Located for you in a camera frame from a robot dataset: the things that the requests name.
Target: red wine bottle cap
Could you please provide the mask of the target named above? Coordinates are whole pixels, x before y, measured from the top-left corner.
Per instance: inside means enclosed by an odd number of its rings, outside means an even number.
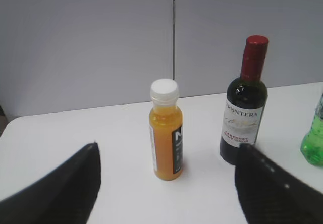
[[[269,40],[264,36],[249,36],[244,48],[241,78],[260,80]]]

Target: gray wall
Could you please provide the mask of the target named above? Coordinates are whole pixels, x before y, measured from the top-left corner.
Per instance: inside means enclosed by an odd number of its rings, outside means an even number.
[[[0,0],[7,116],[149,100],[171,78],[172,0]]]
[[[270,39],[268,87],[323,81],[323,0],[176,0],[181,96],[225,92],[253,34]]]
[[[247,36],[268,87],[323,81],[323,0],[176,0],[181,96],[225,92]],[[149,100],[171,78],[172,0],[0,0],[0,105],[14,117]]]

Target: juice bottle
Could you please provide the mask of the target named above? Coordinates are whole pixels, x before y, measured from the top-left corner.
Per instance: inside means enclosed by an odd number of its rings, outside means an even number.
[[[173,180],[182,172],[183,117],[176,106],[178,85],[171,79],[152,83],[150,97],[153,108],[149,114],[152,158],[155,174],[162,180]]]

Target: bottle neck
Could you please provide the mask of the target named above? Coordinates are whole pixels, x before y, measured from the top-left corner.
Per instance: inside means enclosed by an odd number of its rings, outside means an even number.
[[[159,115],[169,115],[173,114],[177,110],[177,106],[173,105],[158,105],[156,103],[153,104],[153,111]]]
[[[244,58],[241,66],[240,78],[245,81],[258,82],[261,79],[263,60]]]

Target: wine bottle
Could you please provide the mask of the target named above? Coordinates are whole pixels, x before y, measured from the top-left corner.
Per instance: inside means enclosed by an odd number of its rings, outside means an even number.
[[[240,143],[255,144],[267,101],[267,88],[260,80],[269,40],[250,36],[246,40],[240,77],[227,90],[220,155],[235,164]]]

